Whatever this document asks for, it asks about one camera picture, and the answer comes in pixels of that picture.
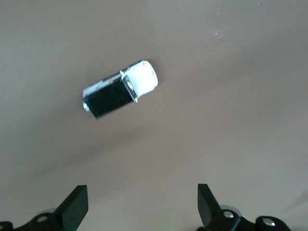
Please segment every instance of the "white toy car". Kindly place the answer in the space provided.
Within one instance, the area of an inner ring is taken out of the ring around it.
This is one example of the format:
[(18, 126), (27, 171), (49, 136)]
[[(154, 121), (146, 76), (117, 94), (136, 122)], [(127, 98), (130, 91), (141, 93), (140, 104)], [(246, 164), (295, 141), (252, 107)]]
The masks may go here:
[(157, 85), (157, 76), (151, 64), (140, 61), (84, 89), (83, 107), (99, 118), (132, 101), (137, 102)]

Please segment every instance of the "metal screw head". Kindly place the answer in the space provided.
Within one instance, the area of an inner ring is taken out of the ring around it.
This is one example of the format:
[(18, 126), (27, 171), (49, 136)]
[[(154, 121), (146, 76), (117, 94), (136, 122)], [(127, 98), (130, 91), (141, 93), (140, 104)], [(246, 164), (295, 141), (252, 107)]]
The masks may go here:
[(46, 216), (41, 216), (37, 219), (37, 222), (42, 222), (42, 221), (45, 221), (47, 220), (47, 217)]
[(275, 222), (270, 218), (263, 218), (263, 222), (264, 222), (264, 224), (266, 224), (268, 226), (275, 226), (276, 225)]
[(224, 212), (223, 212), (223, 215), (224, 215), (226, 218), (233, 218), (233, 217), (234, 217), (233, 213), (230, 212), (230, 211), (224, 211)]

